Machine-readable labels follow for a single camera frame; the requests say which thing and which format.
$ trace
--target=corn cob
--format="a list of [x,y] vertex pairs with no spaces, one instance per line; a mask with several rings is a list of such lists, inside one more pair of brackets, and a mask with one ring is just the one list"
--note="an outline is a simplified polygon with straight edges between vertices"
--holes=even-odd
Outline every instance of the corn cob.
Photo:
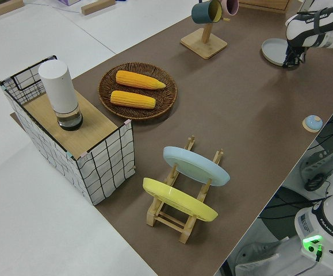
[[165,88],[165,84],[150,76],[119,70],[116,72],[116,82],[120,85],[127,85],[145,89]]
[[111,93],[110,102],[114,105],[129,106],[131,108],[155,108],[156,99],[141,94],[115,90]]

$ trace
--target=white table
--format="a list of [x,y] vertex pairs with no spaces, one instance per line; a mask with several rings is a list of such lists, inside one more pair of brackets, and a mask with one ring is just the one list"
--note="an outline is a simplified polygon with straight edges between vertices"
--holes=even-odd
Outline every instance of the white table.
[[[0,81],[47,56],[72,78],[190,15],[196,0],[129,0],[89,16],[25,1],[0,16]],[[39,154],[0,89],[0,275],[155,275]]]

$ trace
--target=wire mesh basket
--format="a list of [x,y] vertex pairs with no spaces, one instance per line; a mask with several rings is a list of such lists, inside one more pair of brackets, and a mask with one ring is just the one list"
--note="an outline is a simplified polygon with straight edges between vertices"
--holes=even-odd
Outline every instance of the wire mesh basket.
[[0,81],[19,122],[43,157],[60,171],[91,204],[109,197],[135,173],[132,122],[105,136],[99,143],[75,158],[24,107],[45,93],[38,69],[50,56]]

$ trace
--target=brown table mat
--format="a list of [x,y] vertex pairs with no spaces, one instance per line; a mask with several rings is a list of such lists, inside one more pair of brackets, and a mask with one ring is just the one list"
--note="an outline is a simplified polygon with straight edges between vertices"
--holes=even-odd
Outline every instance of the brown table mat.
[[[333,49],[310,49],[307,63],[295,70],[262,56],[266,39],[285,38],[284,22],[292,14],[241,8],[230,22],[213,26],[212,33],[228,46],[209,60],[179,43],[200,28],[187,18],[74,79],[75,88],[116,124],[124,120],[97,95],[111,68],[151,63],[178,85],[167,119],[134,125],[136,174],[96,206],[157,274],[213,275],[314,140],[302,120],[315,114],[326,122],[333,114]],[[194,152],[204,157],[225,150],[220,165],[231,180],[210,188],[205,203],[219,216],[198,221],[184,245],[177,231],[146,225],[152,197],[142,180],[164,180],[170,167],[163,147],[183,147],[190,135],[196,136]],[[200,185],[180,175],[175,187],[196,196]]]

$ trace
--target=wicker plate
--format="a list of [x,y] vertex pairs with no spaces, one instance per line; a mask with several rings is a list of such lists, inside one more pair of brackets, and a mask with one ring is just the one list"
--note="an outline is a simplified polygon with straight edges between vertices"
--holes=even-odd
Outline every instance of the wicker plate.
[[[165,83],[166,87],[164,89],[148,90],[119,85],[116,83],[116,72],[118,70],[126,70],[151,76]],[[156,106],[153,109],[141,109],[114,105],[110,102],[110,96],[114,90],[133,92],[155,98]],[[165,114],[173,106],[177,98],[177,85],[172,77],[164,70],[152,64],[132,62],[119,65],[108,71],[102,77],[98,85],[98,95],[102,104],[112,113],[132,120],[147,120]]]

